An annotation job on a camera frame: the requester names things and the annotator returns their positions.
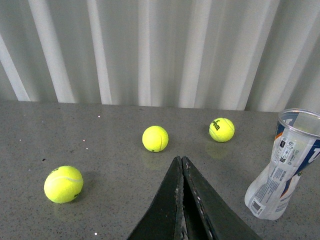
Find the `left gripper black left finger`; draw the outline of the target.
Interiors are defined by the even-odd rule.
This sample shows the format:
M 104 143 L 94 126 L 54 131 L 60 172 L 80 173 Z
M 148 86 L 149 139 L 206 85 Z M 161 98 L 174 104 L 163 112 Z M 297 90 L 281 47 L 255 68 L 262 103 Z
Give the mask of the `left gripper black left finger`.
M 179 240 L 182 236 L 184 176 L 182 160 L 175 157 L 148 210 L 129 240 Z

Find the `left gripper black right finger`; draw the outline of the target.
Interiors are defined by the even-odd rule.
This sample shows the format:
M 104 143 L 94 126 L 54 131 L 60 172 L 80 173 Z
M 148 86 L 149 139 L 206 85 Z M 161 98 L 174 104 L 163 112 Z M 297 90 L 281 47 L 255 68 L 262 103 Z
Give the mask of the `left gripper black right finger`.
M 183 175 L 210 240 L 259 240 L 257 235 L 220 197 L 186 156 Z

